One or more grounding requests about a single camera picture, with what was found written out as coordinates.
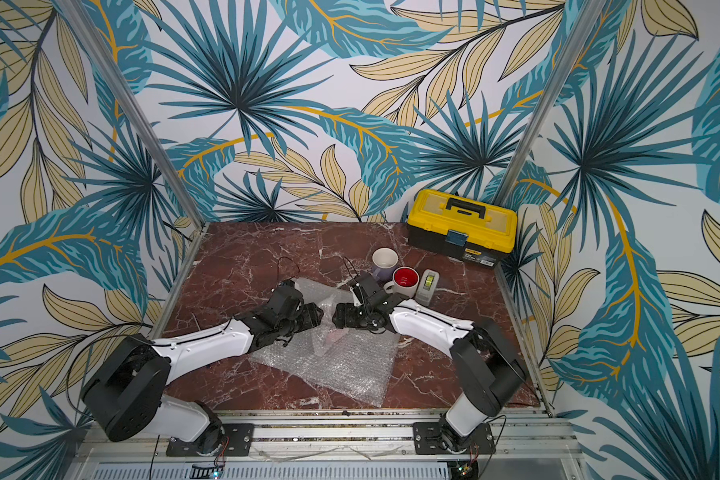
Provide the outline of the clear bubble wrap sheet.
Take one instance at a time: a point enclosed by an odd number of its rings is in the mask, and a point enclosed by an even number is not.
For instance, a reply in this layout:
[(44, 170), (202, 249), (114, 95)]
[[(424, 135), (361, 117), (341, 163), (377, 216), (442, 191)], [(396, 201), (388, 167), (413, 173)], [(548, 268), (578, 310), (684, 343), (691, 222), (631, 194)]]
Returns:
[(294, 374), (319, 387), (326, 387), (354, 400), (380, 407), (386, 396), (400, 336), (385, 332), (345, 329), (348, 334), (328, 352), (322, 342), (326, 333), (338, 329), (331, 322), (339, 303), (352, 302), (346, 290), (306, 278), (295, 280), (304, 301), (324, 312), (321, 324), (296, 334), (287, 346), (277, 343), (251, 354), (251, 359)]

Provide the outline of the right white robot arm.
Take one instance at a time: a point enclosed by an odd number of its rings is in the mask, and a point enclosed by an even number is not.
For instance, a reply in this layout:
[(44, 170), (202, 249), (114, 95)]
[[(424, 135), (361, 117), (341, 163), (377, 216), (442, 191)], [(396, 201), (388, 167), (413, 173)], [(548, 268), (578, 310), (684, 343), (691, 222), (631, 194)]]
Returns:
[(473, 322), (434, 311), (381, 286), (369, 274), (355, 277), (350, 288), (353, 300), (335, 307), (336, 327), (391, 331), (451, 359), (462, 394), (441, 421), (445, 435), (467, 438), (497, 417), (529, 380), (518, 348), (492, 320)]

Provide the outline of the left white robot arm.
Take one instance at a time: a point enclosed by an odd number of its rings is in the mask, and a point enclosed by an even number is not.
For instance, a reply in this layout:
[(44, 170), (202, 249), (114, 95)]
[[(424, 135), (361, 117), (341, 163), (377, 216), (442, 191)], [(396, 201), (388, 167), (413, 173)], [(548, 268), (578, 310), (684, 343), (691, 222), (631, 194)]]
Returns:
[(174, 380), (220, 360), (245, 356), (320, 325), (323, 310), (288, 289), (221, 324), (172, 338), (126, 337), (81, 390), (84, 405), (112, 442), (151, 433), (190, 444), (199, 454), (219, 450), (226, 433), (205, 404), (164, 393)]

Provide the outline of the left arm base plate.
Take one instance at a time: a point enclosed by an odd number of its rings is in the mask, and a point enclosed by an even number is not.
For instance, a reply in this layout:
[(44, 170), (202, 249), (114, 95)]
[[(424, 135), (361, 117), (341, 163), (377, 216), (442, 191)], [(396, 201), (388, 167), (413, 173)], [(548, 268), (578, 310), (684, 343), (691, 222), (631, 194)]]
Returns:
[(252, 423), (211, 424), (196, 440), (169, 440), (167, 457), (246, 457), (255, 426)]

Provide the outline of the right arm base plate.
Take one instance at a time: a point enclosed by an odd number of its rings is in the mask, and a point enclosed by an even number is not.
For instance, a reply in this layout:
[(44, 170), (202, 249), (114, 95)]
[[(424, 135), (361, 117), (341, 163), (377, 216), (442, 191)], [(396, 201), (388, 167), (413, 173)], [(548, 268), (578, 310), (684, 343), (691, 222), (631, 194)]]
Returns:
[(481, 423), (468, 435), (457, 433), (444, 419), (417, 422), (412, 429), (417, 455), (489, 455), (496, 451), (495, 437), (487, 423)]

